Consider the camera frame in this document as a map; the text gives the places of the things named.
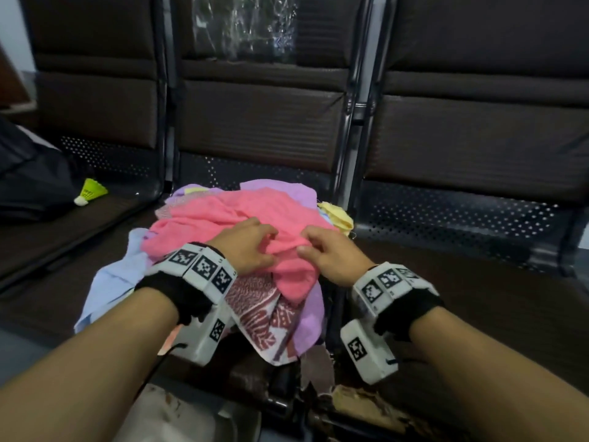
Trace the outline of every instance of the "forearm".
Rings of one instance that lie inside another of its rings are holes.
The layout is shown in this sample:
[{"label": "forearm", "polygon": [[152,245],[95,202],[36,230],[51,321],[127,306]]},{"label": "forearm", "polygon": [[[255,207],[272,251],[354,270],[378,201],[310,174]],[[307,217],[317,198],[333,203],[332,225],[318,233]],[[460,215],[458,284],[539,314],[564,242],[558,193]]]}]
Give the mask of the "forearm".
[{"label": "forearm", "polygon": [[112,439],[177,320],[158,291],[133,293],[0,391],[4,439]]},{"label": "forearm", "polygon": [[589,398],[443,308],[411,340],[491,441],[576,441],[589,434]]}]

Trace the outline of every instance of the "hand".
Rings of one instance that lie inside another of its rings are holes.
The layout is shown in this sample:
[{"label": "hand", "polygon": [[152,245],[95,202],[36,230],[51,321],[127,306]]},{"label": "hand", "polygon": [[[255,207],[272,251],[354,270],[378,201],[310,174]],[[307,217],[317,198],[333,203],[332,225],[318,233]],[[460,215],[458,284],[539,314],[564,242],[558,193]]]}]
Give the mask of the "hand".
[{"label": "hand", "polygon": [[375,265],[338,231],[307,226],[301,235],[313,246],[299,246],[298,256],[313,263],[322,275],[339,286],[351,287]]},{"label": "hand", "polygon": [[252,217],[224,229],[207,244],[222,252],[237,274],[250,274],[276,263],[274,256],[258,250],[264,238],[273,238],[276,234],[278,230],[272,225],[260,224],[260,220]]}]

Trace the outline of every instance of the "clear plastic sheet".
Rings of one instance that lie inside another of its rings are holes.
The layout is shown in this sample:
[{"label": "clear plastic sheet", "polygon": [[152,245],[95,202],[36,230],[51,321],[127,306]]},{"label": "clear plastic sheet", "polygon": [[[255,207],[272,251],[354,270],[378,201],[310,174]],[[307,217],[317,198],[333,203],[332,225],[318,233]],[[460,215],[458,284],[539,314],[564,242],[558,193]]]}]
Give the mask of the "clear plastic sheet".
[{"label": "clear plastic sheet", "polygon": [[298,0],[192,0],[198,55],[293,63]]}]

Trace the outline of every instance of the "black bag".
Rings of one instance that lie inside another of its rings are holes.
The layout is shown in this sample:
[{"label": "black bag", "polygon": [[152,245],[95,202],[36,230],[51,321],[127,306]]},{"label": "black bag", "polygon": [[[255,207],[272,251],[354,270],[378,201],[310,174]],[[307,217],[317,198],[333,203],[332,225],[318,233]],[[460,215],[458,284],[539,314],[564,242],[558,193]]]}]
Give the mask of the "black bag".
[{"label": "black bag", "polygon": [[52,220],[77,207],[90,168],[61,149],[34,142],[0,116],[0,222]]}]

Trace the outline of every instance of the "row of chairs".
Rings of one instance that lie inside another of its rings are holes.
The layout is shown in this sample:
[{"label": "row of chairs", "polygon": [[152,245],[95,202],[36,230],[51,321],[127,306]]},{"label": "row of chairs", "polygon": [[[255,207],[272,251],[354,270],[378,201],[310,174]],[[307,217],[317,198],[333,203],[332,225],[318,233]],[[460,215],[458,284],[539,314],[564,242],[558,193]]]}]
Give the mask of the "row of chairs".
[{"label": "row of chairs", "polygon": [[[575,4],[586,1],[387,0],[354,163],[373,1],[298,0],[295,59],[282,64],[220,58],[195,39],[193,0],[21,0],[37,130],[111,193],[55,222],[0,227],[2,320],[68,338],[94,273],[165,193],[275,178],[333,203],[349,188],[356,242],[375,262],[413,268],[461,318],[589,392],[589,304],[573,267],[589,190],[589,59],[574,45],[589,35]],[[555,22],[566,27],[537,33]],[[360,386],[337,338],[353,311],[324,290],[325,340],[346,369],[336,378]],[[282,414],[297,369],[234,341],[203,369],[164,366]],[[375,388],[466,428],[426,365]]]}]

